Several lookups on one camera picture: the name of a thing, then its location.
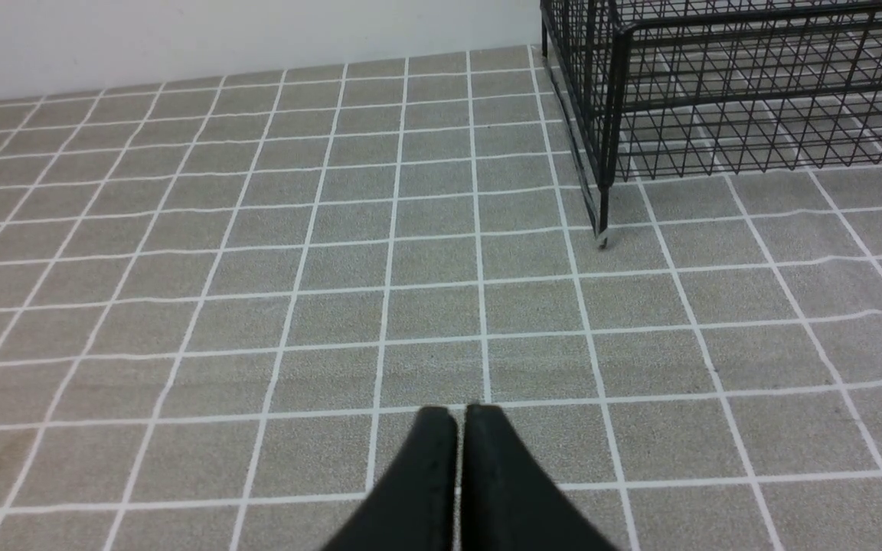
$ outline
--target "black wire cage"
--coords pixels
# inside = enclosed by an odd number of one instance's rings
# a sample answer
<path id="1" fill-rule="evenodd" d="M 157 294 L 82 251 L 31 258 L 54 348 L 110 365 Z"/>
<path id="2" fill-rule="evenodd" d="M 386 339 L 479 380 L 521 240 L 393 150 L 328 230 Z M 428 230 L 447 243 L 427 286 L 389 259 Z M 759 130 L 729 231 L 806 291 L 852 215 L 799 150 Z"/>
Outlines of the black wire cage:
<path id="1" fill-rule="evenodd" d="M 541 0 L 541 11 L 602 246 L 616 181 L 882 163 L 882 0 Z"/>

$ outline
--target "white grout line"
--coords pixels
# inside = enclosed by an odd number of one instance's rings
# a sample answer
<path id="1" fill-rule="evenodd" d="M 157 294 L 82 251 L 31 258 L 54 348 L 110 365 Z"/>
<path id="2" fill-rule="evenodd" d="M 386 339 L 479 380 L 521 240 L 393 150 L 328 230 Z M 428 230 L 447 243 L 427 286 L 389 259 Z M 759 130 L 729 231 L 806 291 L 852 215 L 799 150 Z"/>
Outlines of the white grout line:
<path id="1" fill-rule="evenodd" d="M 400 108 L 400 133 L 397 136 L 397 166 L 393 171 L 393 201 L 390 206 L 390 233 L 386 248 L 386 275 L 383 290 L 383 304 L 381 307 L 381 330 L 379 331 L 379 345 L 377 346 L 377 376 L 374 379 L 374 412 L 370 421 L 370 447 L 367 448 L 367 477 L 365 477 L 365 491 L 370 492 L 374 488 L 374 478 L 377 473 L 377 442 L 379 437 L 379 410 L 381 410 L 381 397 L 383 393 L 383 363 L 386 356 L 388 318 L 390 313 L 390 292 L 393 285 L 393 255 L 394 245 L 397 240 L 397 207 L 400 198 L 400 168 L 403 159 L 403 131 L 407 122 L 407 76 L 410 74 L 410 58 L 403 60 L 403 96 Z"/>
<path id="2" fill-rule="evenodd" d="M 318 176 L 318 186 L 316 186 L 315 188 L 315 199 L 312 202 L 312 212 L 311 215 L 309 215 L 309 225 L 308 229 L 305 231 L 305 243 L 302 246 L 301 257 L 298 258 L 298 269 L 295 272 L 295 282 L 294 285 L 292 285 L 291 297 L 288 301 L 287 307 L 288 310 L 285 313 L 284 325 L 281 328 L 281 336 L 279 339 L 279 344 L 277 344 L 277 354 L 276 356 L 274 356 L 272 374 L 270 374 L 270 381 L 269 384 L 267 384 L 267 391 L 265 393 L 265 397 L 263 397 L 262 412 L 269 412 L 270 407 L 272 407 L 274 392 L 276 392 L 277 388 L 277 381 L 279 381 L 280 378 L 281 360 L 283 360 L 284 353 L 288 348 L 288 337 L 291 334 L 292 321 L 294 321 L 293 314 L 295 311 L 295 306 L 298 303 L 298 297 L 301 295 L 299 289 L 301 289 L 302 279 L 305 275 L 305 262 L 307 262 L 308 259 L 309 244 L 312 243 L 312 234 L 315 233 L 315 219 L 316 217 L 318 217 L 319 213 L 319 198 L 322 197 L 322 188 L 323 185 L 325 185 L 325 176 L 328 173 L 329 159 L 332 157 L 332 144 L 335 141 L 335 130 L 336 126 L 339 123 L 339 115 L 342 108 L 342 99 L 345 96 L 346 92 L 345 77 L 348 69 L 349 64 L 346 64 L 342 67 L 342 80 L 339 83 L 339 97 L 336 100 L 335 115 L 332 116 L 332 134 L 328 137 L 328 143 L 325 144 L 325 156 L 323 156 L 322 159 L 322 172 Z M 244 517 L 247 514 L 247 506 L 251 499 L 250 495 L 254 486 L 256 468 L 258 468 L 258 463 L 260 461 L 260 450 L 262 450 L 263 447 L 263 439 L 265 438 L 266 430 L 267 421 L 266 419 L 261 419 L 258 423 L 258 432 L 256 433 L 254 450 L 252 450 L 251 460 L 247 468 L 247 478 L 245 478 L 244 481 L 243 498 L 241 499 L 240 508 L 237 511 L 237 517 L 234 523 L 234 533 L 232 533 L 232 536 L 230 538 L 231 551 L 236 551 L 240 543 L 240 534 L 243 530 Z"/>
<path id="3" fill-rule="evenodd" d="M 465 66 L 472 72 L 472 55 L 465 52 Z M 479 345 L 482 355 L 482 401 L 492 402 L 492 374 L 489 369 L 489 322 L 485 310 L 485 266 L 482 261 L 482 219 L 479 209 L 479 157 L 475 150 L 475 98 L 472 78 L 469 87 L 469 152 L 472 155 L 472 217 L 475 224 L 475 277 L 479 280 Z"/>
<path id="4" fill-rule="evenodd" d="M 533 80 L 533 87 L 539 87 L 536 80 L 536 63 L 533 60 L 533 48 L 528 48 L 529 67 Z M 540 119 L 544 118 L 543 104 L 537 102 L 536 109 L 540 113 Z M 552 149 L 550 149 L 550 133 L 547 132 L 547 126 L 543 124 L 543 143 L 547 150 L 547 160 L 550 163 L 550 178 L 553 179 L 554 185 L 559 185 L 560 181 L 557 177 L 557 164 L 554 163 Z M 561 223 L 567 223 L 567 212 L 564 209 L 564 196 L 557 188 L 557 215 L 560 216 Z M 584 329 L 585 345 L 591 359 L 591 372 L 594 374 L 594 383 L 598 394 L 599 407 L 601 408 L 601 416 L 603 425 L 605 425 L 605 443 L 608 446 L 610 457 L 612 457 L 612 471 L 615 473 L 616 489 L 619 491 L 619 497 L 622 499 L 622 512 L 626 518 L 626 532 L 628 533 L 629 545 L 632 551 L 639 551 L 641 545 L 638 541 L 638 530 L 635 527 L 635 516 L 631 509 L 631 500 L 628 496 L 628 488 L 626 487 L 626 474 L 622 466 L 622 454 L 619 453 L 619 444 L 615 437 L 615 426 L 612 423 L 608 407 L 608 393 L 605 391 L 605 383 L 601 374 L 601 363 L 598 357 L 598 348 L 594 341 L 594 334 L 591 332 L 591 321 L 587 313 L 587 304 L 584 302 L 584 290 L 580 282 L 580 271 L 577 268 L 577 256 L 573 251 L 573 241 L 570 239 L 570 231 L 564 231 L 563 241 L 567 247 L 567 261 L 570 262 L 570 278 L 573 280 L 574 291 L 577 294 L 577 304 L 580 309 L 580 320 Z"/>
<path id="5" fill-rule="evenodd" d="M 151 112 L 152 109 L 155 108 L 155 102 L 157 99 L 158 99 L 158 94 L 156 94 L 156 96 L 152 99 L 151 104 L 149 104 L 148 112 Z M 100 96 L 98 96 L 97 98 L 94 98 L 94 101 L 91 104 L 90 109 L 88 109 L 87 114 L 84 115 L 84 119 L 83 119 L 84 121 L 86 121 L 87 119 L 90 118 L 90 116 L 94 112 L 94 109 L 97 107 L 97 104 L 99 103 L 99 101 L 100 101 Z M 137 133 L 140 132 L 141 128 L 142 128 L 142 125 L 141 125 L 141 123 L 139 123 L 139 125 L 137 125 L 136 131 L 132 134 L 132 137 L 136 136 Z M 74 139 L 74 135 L 76 135 L 76 132 L 71 133 L 71 135 L 67 137 L 67 140 L 64 141 L 64 146 L 66 146 L 67 143 L 70 143 L 71 139 Z M 113 171 L 115 171 L 116 166 L 118 166 L 120 160 L 122 160 L 123 156 L 125 156 L 125 152 L 126 152 L 126 149 L 122 150 L 122 153 L 119 154 L 118 159 L 116 159 L 115 163 L 113 163 L 111 168 L 109 168 L 108 175 L 112 174 Z M 49 171 L 49 166 L 46 168 L 43 168 L 43 171 L 40 172 L 39 178 L 44 178 L 47 171 Z M 94 196 L 91 199 L 91 201 L 98 198 L 98 194 L 99 194 L 99 192 L 95 191 Z M 90 205 L 88 204 L 86 207 L 84 207 L 83 212 L 86 213 L 89 210 L 89 208 L 90 208 Z M 146 238 L 148 236 L 148 233 L 151 233 L 152 226 L 154 226 L 154 223 L 155 223 L 155 219 L 153 217 L 152 222 L 149 224 L 148 230 L 146 231 L 146 234 L 145 234 Z M 57 250 L 57 253 L 55 255 L 55 259 L 58 258 L 59 255 L 63 254 L 63 248 L 66 248 L 67 244 L 70 243 L 71 238 L 73 238 L 73 234 L 74 234 L 74 230 L 71 229 L 70 232 L 67 234 L 67 238 L 64 240 L 63 245 Z M 144 240 L 142 240 L 141 242 L 138 243 L 138 249 L 141 249 L 143 243 L 144 243 Z M 123 283 L 125 283 L 125 280 L 127 280 L 127 276 L 129 275 L 130 268 L 132 268 L 132 264 L 133 264 L 133 261 L 129 262 L 129 265 L 126 267 L 125 272 L 122 274 L 122 280 L 120 280 L 119 286 L 116 289 L 115 293 L 113 293 L 112 298 L 116 296 L 116 293 L 119 292 L 120 287 L 122 287 Z M 39 285 L 41 285 L 42 280 L 45 279 L 45 276 L 46 276 L 45 273 L 44 273 L 44 275 L 41 276 Z M 29 293 L 29 297 L 27 297 L 27 300 L 28 301 L 32 300 L 32 296 L 34 296 L 34 293 L 32 293 L 32 292 Z M 90 346 L 93 344 L 94 338 L 96 338 L 96 336 L 97 336 L 97 332 L 100 331 L 101 325 L 103 324 L 105 317 L 107 317 L 109 310 L 111 310 L 111 306 L 105 307 L 104 311 L 101 311 L 101 315 L 98 317 L 97 321 L 95 322 L 94 329 L 92 329 L 91 335 L 87 339 L 87 344 L 84 345 L 83 354 L 86 354 L 87 352 L 90 351 Z M 13 322 L 11 323 L 10 328 L 7 328 L 7 331 L 4 331 L 3 335 L 0 337 L 0 347 L 5 342 L 6 335 L 9 334 L 11 327 L 14 327 L 15 322 L 17 320 L 18 320 L 18 313 L 17 313 L 17 316 L 15 316 Z M 49 422 L 50 419 L 52 419 L 52 416 L 53 416 L 54 412 L 56 411 L 57 405 L 60 403 L 60 398 L 63 396 L 64 390 L 67 387 L 67 384 L 70 383 L 70 380 L 73 379 L 73 377 L 74 377 L 74 373 L 77 372 L 78 365 L 80 365 L 80 360 L 75 360 L 70 365 L 70 369 L 67 371 L 67 374 L 66 374 L 66 376 L 64 376 L 64 379 L 60 382 L 59 387 L 57 387 L 57 390 L 54 393 L 52 400 L 50 401 L 50 405 L 47 409 L 46 415 L 43 418 L 45 422 Z M 32 446 L 29 447 L 29 453 L 27 454 L 27 457 L 25 457 L 25 460 L 22 462 L 22 468 L 20 470 L 20 473 L 18 473 L 17 477 L 15 478 L 15 482 L 11 486 L 9 494 L 6 497 L 5 506 L 4 506 L 4 508 L 6 510 L 11 507 L 11 505 L 15 501 L 15 496 L 18 495 L 18 492 L 22 488 L 22 485 L 25 483 L 25 477 L 27 477 L 29 470 L 31 470 L 31 468 L 32 468 L 32 463 L 34 463 L 36 454 L 38 453 L 38 450 L 39 450 L 39 446 L 43 442 L 43 437 L 45 436 L 45 432 L 46 432 L 46 429 L 36 430 L 36 436 L 34 437 L 34 442 L 32 442 Z M 2 526 L 3 519 L 4 519 L 4 515 L 0 515 L 0 526 Z"/>
<path id="6" fill-rule="evenodd" d="M 756 478 L 761 484 L 774 484 L 774 482 L 813 482 L 813 481 L 853 481 L 854 479 L 881 478 L 881 471 L 830 471 L 830 473 L 808 474 L 766 474 Z M 647 491 L 647 489 L 659 488 L 682 488 L 697 486 L 724 486 L 749 484 L 749 478 L 683 478 L 668 479 L 667 481 L 628 481 L 625 486 L 635 491 Z M 561 491 L 614 491 L 619 487 L 615 482 L 561 482 L 557 484 Z M 299 503 L 328 503 L 361 501 L 365 498 L 364 492 L 311 494 L 274 497 L 256 497 L 249 499 L 249 505 L 284 505 Z M 126 506 L 127 510 L 180 510 L 234 507 L 241 505 L 242 499 L 221 498 L 189 501 L 155 501 L 134 502 Z M 41 505 L 30 507 L 0 508 L 0 514 L 9 515 L 47 515 L 51 513 L 66 512 L 116 512 L 125 508 L 120 503 L 63 503 L 57 505 Z"/>
<path id="7" fill-rule="evenodd" d="M 571 331 L 574 336 L 584 336 L 585 331 Z M 872 390 L 882 388 L 882 380 L 869 380 L 865 383 L 845 383 L 846 390 Z M 543 408 L 554 406 L 599 406 L 602 403 L 612 404 L 648 404 L 655 402 L 681 402 L 681 401 L 706 401 L 718 400 L 721 395 L 728 398 L 753 398 L 753 397 L 777 397 L 792 396 L 799 394 L 823 394 L 839 392 L 842 387 L 836 384 L 819 384 L 813 386 L 791 386 L 786 388 L 749 388 L 748 390 L 724 390 L 720 392 L 703 392 L 692 394 L 645 394 L 632 396 L 606 396 L 605 398 L 559 398 L 549 400 L 515 400 L 507 402 L 494 402 L 503 409 L 519 408 Z M 463 410 L 466 404 L 445 404 L 452 410 Z M 155 419 L 156 425 L 209 425 L 214 422 L 263 422 L 273 419 L 316 419 L 328 418 L 328 416 L 371 416 L 374 412 L 379 414 L 398 414 L 399 412 L 416 412 L 420 406 L 391 406 L 381 407 L 377 410 L 372 408 L 353 408 L 345 410 L 307 410 L 288 412 L 260 412 L 260 414 L 234 414 L 212 416 L 160 416 Z M 144 419 L 80 419 L 80 421 L 46 421 L 46 422 L 21 422 L 11 425 L 0 425 L 0 432 L 15 432 L 15 430 L 29 429 L 59 429 L 70 426 L 137 426 L 148 425 L 151 418 Z"/>

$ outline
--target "tiled floor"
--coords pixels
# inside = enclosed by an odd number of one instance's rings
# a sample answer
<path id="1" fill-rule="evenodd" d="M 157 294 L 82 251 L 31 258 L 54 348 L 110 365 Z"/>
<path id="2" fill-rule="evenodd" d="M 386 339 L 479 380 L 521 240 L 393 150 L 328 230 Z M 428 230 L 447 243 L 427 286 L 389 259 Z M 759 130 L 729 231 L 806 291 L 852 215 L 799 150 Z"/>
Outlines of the tiled floor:
<path id="1" fill-rule="evenodd" d="M 882 166 L 600 252 L 533 60 L 0 104 L 0 550 L 315 548 L 476 400 L 623 548 L 882 549 Z"/>

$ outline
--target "cage leg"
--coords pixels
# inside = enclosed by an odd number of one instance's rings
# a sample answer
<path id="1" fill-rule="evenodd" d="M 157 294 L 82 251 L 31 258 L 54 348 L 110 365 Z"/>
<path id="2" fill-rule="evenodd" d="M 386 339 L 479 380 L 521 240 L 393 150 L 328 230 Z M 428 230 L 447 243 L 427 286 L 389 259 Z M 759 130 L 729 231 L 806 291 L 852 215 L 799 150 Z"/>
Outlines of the cage leg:
<path id="1" fill-rule="evenodd" d="M 610 231 L 608 230 L 608 197 L 610 195 L 610 188 L 605 188 L 601 192 L 601 204 L 599 204 L 598 210 L 598 227 L 596 227 L 595 233 L 598 235 L 598 247 L 603 249 L 608 246 L 608 236 L 610 235 Z"/>
<path id="2" fill-rule="evenodd" d="M 543 18 L 540 18 L 540 51 L 543 52 L 543 57 L 547 56 L 547 22 L 543 21 Z"/>

